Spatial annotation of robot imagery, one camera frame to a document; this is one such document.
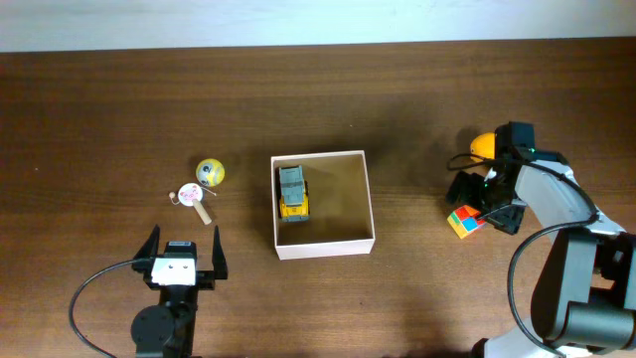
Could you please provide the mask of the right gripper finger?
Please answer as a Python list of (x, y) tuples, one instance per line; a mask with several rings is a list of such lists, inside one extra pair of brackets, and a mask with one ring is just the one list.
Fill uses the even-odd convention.
[(483, 176), (477, 173), (458, 172), (446, 195), (445, 202), (449, 205), (482, 206)]
[(508, 235), (516, 235), (523, 222), (525, 208), (523, 206), (505, 206), (489, 214), (489, 223)]

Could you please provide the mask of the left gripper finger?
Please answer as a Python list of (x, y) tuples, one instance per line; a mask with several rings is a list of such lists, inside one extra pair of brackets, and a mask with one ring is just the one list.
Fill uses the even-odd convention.
[(215, 226), (214, 229), (212, 264), (215, 279), (226, 280), (229, 278), (228, 263), (221, 243), (218, 226)]
[(159, 239), (160, 227), (155, 225), (149, 235), (149, 238), (133, 257), (134, 263), (132, 264), (132, 269), (134, 271), (152, 270), (154, 260), (158, 253)]

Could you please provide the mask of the orange toy dinosaur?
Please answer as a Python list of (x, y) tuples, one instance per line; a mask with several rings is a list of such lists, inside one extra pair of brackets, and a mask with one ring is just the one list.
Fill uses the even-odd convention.
[(495, 140), (496, 135), (494, 132), (487, 132), (478, 135), (470, 144), (471, 159), (474, 162), (494, 159)]

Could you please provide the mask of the multicolour puzzle cube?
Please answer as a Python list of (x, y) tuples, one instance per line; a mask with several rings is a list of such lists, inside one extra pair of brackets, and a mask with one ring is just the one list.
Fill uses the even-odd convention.
[(456, 236), (463, 240), (486, 224), (485, 220), (480, 219), (480, 215), (480, 211), (463, 205), (450, 213), (447, 223)]

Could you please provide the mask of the yellow grey toy truck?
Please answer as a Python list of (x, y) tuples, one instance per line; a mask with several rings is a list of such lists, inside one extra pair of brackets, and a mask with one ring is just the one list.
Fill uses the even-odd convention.
[(278, 179), (280, 220), (284, 223), (307, 221), (310, 205), (302, 166), (279, 167)]

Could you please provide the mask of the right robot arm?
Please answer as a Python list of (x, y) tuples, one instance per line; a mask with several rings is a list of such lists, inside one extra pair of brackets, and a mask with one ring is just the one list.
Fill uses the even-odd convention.
[[(475, 138), (446, 201), (447, 218), (464, 239), (490, 224), (515, 235), (531, 209), (542, 227), (513, 253), (508, 302), (516, 328), (483, 338), (473, 357), (590, 357), (635, 348), (635, 237), (608, 219), (575, 181), (558, 152), (536, 146), (529, 123), (511, 121)], [(541, 237), (552, 243), (521, 317), (514, 276), (524, 250)]]

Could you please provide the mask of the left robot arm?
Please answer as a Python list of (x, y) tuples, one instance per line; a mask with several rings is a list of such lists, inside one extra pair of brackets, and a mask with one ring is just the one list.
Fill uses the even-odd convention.
[(213, 290), (218, 280), (229, 277), (220, 231), (214, 228), (211, 270), (197, 269), (197, 246), (188, 241), (166, 244), (158, 252), (160, 228), (133, 257), (132, 269), (146, 285), (159, 292), (159, 302), (139, 311), (130, 333), (137, 357), (191, 357), (195, 336), (198, 295)]

